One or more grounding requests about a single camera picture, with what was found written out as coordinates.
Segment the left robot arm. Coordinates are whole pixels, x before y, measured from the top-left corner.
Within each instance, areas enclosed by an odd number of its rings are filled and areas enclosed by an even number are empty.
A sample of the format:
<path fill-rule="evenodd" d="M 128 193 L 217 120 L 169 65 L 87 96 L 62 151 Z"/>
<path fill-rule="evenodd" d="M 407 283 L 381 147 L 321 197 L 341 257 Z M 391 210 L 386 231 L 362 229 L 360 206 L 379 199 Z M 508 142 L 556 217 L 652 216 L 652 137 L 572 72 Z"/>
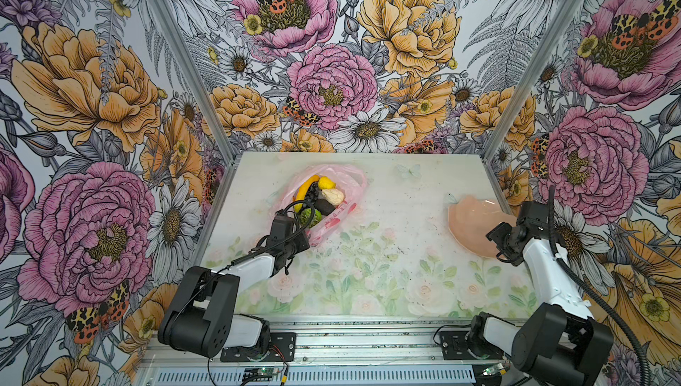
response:
<path fill-rule="evenodd" d="M 267 320 L 237 313 L 239 295 L 280 272 L 287 272 L 296 255 L 310 248 L 307 230 L 313 218 L 277 212 L 271 231 L 245 256 L 216 271 L 193 266 L 165 311 L 158 341 L 175 351 L 212 359 L 236 348 L 260 356 L 271 348 Z"/>

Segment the aluminium corner post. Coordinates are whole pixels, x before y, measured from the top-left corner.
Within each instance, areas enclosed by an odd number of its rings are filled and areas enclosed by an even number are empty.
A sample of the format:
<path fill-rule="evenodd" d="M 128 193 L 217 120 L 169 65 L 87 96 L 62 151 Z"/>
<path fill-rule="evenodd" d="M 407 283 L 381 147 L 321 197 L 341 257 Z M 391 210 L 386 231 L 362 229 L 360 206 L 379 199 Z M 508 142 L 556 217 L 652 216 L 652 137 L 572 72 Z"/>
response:
<path fill-rule="evenodd" d="M 484 148 L 482 160 L 485 164 L 491 163 L 491 159 L 497 151 L 497 148 L 510 132 L 510 128 L 514 124 L 515 118 L 520 114 L 526 99 L 530 96 L 530 92 L 540 75 L 542 68 L 551 57 L 550 51 L 555 45 L 558 45 L 559 41 L 562 39 L 563 33 L 569 26 L 576 10 L 583 6 L 583 1 L 585 0 L 563 0 L 559 4 L 555 18 L 548 22 L 546 33 L 544 33 L 544 36 L 540 40 L 537 50 L 533 52 L 528 67 L 523 73 L 519 84 L 516 86 L 509 105 L 504 114 L 500 117 L 498 125 Z"/>
<path fill-rule="evenodd" d="M 182 31 L 173 17 L 170 5 L 166 0 L 146 0 L 152 12 L 154 13 L 154 20 L 162 29 L 164 36 L 168 42 L 168 46 L 172 50 L 177 60 L 178 66 L 182 70 L 184 78 L 193 96 L 198 102 L 202 114 L 204 114 L 207 125 L 211 130 L 216 144 L 229 167 L 235 166 L 237 154 L 235 153 L 230 141 L 227 138 L 221 120 L 216 114 L 216 110 L 209 100 L 206 86 L 198 72 L 192 54 L 189 51 Z"/>

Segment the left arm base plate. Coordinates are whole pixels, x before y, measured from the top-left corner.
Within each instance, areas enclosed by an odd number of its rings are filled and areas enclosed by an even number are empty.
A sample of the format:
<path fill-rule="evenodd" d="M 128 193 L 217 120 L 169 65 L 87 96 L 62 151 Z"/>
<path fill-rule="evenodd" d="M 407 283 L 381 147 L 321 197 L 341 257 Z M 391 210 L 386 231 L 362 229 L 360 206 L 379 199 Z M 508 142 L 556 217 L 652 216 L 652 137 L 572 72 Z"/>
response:
<path fill-rule="evenodd" d="M 233 347 L 223 348 L 219 360 L 224 363 L 290 363 L 294 361 L 297 334 L 275 332 L 264 348 Z"/>

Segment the green circuit board right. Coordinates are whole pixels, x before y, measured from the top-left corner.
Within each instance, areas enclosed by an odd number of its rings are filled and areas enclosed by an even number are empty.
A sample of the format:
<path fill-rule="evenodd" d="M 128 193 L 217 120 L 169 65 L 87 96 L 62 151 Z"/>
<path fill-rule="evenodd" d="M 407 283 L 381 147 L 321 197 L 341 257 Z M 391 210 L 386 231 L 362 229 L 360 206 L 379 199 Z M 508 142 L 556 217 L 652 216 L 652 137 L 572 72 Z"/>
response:
<path fill-rule="evenodd" d="M 496 363 L 491 365 L 474 365 L 474 373 L 476 377 L 494 377 L 501 376 L 507 372 L 503 363 Z"/>

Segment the pink plastic bag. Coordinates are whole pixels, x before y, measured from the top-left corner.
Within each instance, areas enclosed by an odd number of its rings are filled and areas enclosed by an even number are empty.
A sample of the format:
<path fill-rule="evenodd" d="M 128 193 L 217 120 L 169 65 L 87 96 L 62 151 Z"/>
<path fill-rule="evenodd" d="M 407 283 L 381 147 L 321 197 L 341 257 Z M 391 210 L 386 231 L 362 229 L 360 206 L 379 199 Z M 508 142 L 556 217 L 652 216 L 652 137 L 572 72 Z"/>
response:
<path fill-rule="evenodd" d="M 358 208 L 367 184 L 365 173 L 353 165 L 312 166 L 289 182 L 271 212 L 286 210 L 317 247 Z"/>

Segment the aluminium front rail frame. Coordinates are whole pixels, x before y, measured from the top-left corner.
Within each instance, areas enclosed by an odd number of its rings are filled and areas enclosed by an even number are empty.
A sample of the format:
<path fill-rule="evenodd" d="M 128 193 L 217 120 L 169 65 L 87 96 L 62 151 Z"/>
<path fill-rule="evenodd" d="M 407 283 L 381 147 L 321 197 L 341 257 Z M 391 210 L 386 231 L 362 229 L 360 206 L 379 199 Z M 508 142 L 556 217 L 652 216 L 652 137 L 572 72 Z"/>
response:
<path fill-rule="evenodd" d="M 510 358 L 444 360 L 434 341 L 444 330 L 467 331 L 467 320 L 342 316 L 274 316 L 271 333 L 297 334 L 290 363 L 224 363 L 174 351 L 152 340 L 136 385 L 240 385 L 248 368 L 288 368 L 284 385 L 532 385 Z M 474 365 L 503 363 L 501 376 L 476 377 Z"/>

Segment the beige garlic bulb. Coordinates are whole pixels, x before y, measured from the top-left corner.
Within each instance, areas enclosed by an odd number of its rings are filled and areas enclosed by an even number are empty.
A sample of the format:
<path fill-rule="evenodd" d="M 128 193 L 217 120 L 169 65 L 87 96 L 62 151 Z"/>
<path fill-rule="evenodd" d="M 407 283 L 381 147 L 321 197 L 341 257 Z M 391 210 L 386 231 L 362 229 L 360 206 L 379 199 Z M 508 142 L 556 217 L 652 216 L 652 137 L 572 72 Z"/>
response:
<path fill-rule="evenodd" d="M 340 191 L 338 188 L 322 190 L 321 197 L 326 201 L 329 201 L 335 207 L 340 206 L 345 201 L 344 192 Z"/>

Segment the green circuit board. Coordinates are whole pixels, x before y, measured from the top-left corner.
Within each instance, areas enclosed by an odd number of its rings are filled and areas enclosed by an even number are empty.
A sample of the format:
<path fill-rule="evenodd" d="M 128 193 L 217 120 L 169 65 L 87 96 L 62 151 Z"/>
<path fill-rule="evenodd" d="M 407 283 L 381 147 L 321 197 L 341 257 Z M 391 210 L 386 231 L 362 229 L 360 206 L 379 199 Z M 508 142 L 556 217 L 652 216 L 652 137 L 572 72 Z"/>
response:
<path fill-rule="evenodd" d="M 287 382 L 289 369 L 288 368 L 248 368 L 244 371 L 241 378 L 241 386 L 250 384 L 250 382 L 269 382 L 278 381 L 282 385 Z"/>
<path fill-rule="evenodd" d="M 496 363 L 491 365 L 474 365 L 474 373 L 476 377 L 494 377 L 501 376 L 507 372 L 503 363 Z"/>

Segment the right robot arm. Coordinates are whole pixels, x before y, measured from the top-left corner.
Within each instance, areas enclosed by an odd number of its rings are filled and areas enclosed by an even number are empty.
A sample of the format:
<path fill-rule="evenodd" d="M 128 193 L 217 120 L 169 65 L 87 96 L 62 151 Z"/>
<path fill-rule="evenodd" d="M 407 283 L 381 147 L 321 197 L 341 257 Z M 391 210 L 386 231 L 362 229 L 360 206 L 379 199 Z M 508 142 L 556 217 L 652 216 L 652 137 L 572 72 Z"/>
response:
<path fill-rule="evenodd" d="M 550 243 L 550 211 L 542 203 L 521 205 L 516 224 L 501 223 L 487 234 L 514 266 L 530 271 L 538 306 L 521 326 L 479 313 L 466 336 L 476 357 L 507 355 L 514 368 L 552 385 L 594 385 L 614 343 L 597 322 L 580 289 L 560 267 L 567 256 Z"/>

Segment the left aluminium corner post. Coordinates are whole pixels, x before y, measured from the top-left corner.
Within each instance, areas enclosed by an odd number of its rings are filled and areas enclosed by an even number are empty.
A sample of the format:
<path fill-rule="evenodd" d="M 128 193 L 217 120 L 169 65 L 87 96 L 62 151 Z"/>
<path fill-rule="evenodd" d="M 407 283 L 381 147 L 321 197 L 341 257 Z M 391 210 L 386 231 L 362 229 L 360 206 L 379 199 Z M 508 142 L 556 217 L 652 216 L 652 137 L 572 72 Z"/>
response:
<path fill-rule="evenodd" d="M 209 100 L 206 86 L 198 72 L 192 54 L 189 51 L 182 31 L 173 17 L 170 5 L 166 0 L 146 0 L 152 12 L 154 13 L 154 20 L 162 29 L 164 36 L 168 42 L 168 46 L 172 50 L 177 60 L 178 66 L 182 70 L 184 78 L 193 96 L 198 102 L 202 114 L 204 114 L 207 125 L 211 130 L 216 144 L 229 167 L 235 166 L 237 154 L 235 153 L 230 141 L 227 138 L 221 120 L 216 114 L 216 110 Z"/>

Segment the dark green avocado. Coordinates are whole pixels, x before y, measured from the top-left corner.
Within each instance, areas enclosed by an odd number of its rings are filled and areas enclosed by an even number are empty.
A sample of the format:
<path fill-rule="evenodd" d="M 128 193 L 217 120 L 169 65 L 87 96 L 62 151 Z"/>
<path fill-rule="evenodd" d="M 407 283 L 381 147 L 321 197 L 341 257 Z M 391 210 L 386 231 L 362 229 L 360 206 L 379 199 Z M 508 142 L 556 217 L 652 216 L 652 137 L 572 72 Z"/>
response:
<path fill-rule="evenodd" d="M 315 201 L 314 207 L 324 217 L 329 216 L 336 209 L 336 207 L 333 204 L 331 204 L 329 201 L 326 201 L 325 199 L 318 199 L 317 201 Z"/>

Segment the yellow banana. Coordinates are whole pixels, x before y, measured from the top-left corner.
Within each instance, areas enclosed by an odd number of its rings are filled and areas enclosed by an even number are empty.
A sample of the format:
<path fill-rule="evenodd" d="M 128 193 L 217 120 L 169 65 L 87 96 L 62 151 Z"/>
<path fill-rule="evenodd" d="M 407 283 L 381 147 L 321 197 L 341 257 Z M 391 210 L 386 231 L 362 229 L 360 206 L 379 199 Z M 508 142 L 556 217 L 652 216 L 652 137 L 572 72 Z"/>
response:
<path fill-rule="evenodd" d="M 303 202 L 306 199 L 306 195 L 308 194 L 309 189 L 319 181 L 320 177 L 319 175 L 314 175 L 309 177 L 299 188 L 298 191 L 296 192 L 295 198 L 293 200 L 296 205 L 294 205 L 294 211 L 299 212 L 301 210 L 301 207 L 303 206 Z"/>

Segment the green circuit board left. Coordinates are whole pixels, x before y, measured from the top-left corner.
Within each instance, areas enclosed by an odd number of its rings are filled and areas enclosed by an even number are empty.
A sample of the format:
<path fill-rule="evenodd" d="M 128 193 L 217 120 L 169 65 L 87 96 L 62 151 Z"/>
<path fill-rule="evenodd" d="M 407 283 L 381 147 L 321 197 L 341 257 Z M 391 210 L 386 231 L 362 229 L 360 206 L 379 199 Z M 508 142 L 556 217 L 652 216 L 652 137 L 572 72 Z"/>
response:
<path fill-rule="evenodd" d="M 241 386 L 250 384 L 250 382 L 269 382 L 278 381 L 282 385 L 287 382 L 289 369 L 288 368 L 248 368 L 244 371 L 241 378 Z"/>

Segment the pink scalloped bowl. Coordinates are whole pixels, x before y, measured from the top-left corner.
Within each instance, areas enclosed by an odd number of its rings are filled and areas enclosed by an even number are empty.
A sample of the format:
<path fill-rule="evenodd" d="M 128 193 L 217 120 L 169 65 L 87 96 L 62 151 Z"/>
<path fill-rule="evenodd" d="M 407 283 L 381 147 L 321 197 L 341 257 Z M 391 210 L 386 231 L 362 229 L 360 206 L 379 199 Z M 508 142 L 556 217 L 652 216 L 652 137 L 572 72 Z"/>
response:
<path fill-rule="evenodd" d="M 471 195 L 448 208 L 448 228 L 465 249 L 482 258 L 494 258 L 498 248 L 486 235 L 501 223 L 514 225 L 516 216 L 505 213 L 496 200 L 479 200 Z"/>

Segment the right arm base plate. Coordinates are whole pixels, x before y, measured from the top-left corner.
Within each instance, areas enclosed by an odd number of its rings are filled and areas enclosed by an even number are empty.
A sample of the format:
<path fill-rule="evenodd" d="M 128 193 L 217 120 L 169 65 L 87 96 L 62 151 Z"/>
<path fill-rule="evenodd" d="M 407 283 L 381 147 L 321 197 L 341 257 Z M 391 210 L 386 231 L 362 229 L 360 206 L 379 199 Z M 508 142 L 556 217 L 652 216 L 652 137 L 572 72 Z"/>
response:
<path fill-rule="evenodd" d="M 504 353 L 495 346 L 469 338 L 464 330 L 444 330 L 436 333 L 434 341 L 441 349 L 444 360 L 503 359 Z"/>

